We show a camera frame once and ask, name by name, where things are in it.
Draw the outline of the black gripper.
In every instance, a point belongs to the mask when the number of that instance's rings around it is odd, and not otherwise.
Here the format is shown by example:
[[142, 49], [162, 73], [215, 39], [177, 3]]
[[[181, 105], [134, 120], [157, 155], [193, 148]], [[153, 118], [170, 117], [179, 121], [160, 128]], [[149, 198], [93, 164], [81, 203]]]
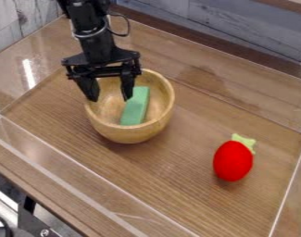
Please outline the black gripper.
[[121, 90], [125, 100], [133, 96], [136, 78], [142, 74], [141, 53], [121, 48], [116, 42], [112, 31], [76, 31], [74, 37], [80, 41], [82, 52], [62, 59], [68, 77], [86, 95], [97, 102], [100, 97], [100, 84], [97, 78], [121, 77]]

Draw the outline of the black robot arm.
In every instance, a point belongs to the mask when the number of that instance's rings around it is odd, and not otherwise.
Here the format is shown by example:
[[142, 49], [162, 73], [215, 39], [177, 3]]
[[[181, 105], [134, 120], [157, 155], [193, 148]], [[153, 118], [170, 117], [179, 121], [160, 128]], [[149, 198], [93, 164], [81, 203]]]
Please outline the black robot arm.
[[100, 97], [98, 78], [118, 77], [124, 99], [133, 97], [136, 78], [142, 74], [141, 53], [117, 46], [113, 36], [128, 37], [126, 33], [112, 30], [109, 16], [122, 17], [110, 12], [110, 0], [58, 0], [72, 21], [73, 35], [80, 41], [82, 52], [61, 60], [66, 75], [77, 83], [86, 98], [97, 102]]

